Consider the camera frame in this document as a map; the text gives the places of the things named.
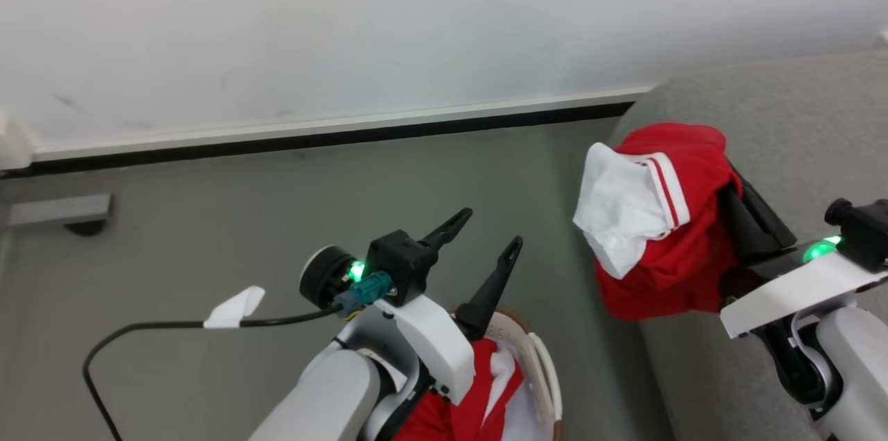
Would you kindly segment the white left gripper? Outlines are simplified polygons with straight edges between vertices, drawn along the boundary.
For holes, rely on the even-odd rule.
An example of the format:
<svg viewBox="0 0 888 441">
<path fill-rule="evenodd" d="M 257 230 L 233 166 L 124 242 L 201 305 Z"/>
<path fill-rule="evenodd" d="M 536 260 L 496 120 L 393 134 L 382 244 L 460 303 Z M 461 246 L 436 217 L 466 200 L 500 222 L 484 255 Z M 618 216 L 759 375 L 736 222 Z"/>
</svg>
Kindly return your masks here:
<svg viewBox="0 0 888 441">
<path fill-rule="evenodd" d="M 464 207 L 419 242 L 440 251 L 453 242 L 472 214 L 472 209 Z M 485 336 L 523 244 L 523 238 L 515 236 L 497 258 L 497 267 L 488 279 L 468 302 L 457 307 L 454 321 L 447 309 L 425 295 L 400 307 L 384 300 L 373 303 L 384 315 L 393 317 L 397 330 L 426 366 L 438 391 L 453 404 L 462 403 L 475 381 L 472 343 Z"/>
</svg>

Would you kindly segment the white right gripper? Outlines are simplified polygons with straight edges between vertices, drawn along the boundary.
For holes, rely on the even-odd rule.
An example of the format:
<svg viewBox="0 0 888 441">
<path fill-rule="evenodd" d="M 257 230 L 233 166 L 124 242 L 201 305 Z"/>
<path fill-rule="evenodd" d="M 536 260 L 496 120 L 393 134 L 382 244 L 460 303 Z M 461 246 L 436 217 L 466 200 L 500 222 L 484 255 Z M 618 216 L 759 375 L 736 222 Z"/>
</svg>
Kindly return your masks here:
<svg viewBox="0 0 888 441">
<path fill-rule="evenodd" d="M 747 263 L 757 251 L 783 251 L 797 238 L 755 188 L 733 167 L 742 189 L 719 190 L 719 213 L 739 263 Z M 743 295 L 720 312 L 729 338 L 774 323 L 797 313 L 811 313 L 830 303 L 850 303 L 854 293 L 886 280 L 886 266 L 872 273 L 838 251 L 840 236 L 818 239 L 791 252 L 787 271 Z"/>
</svg>

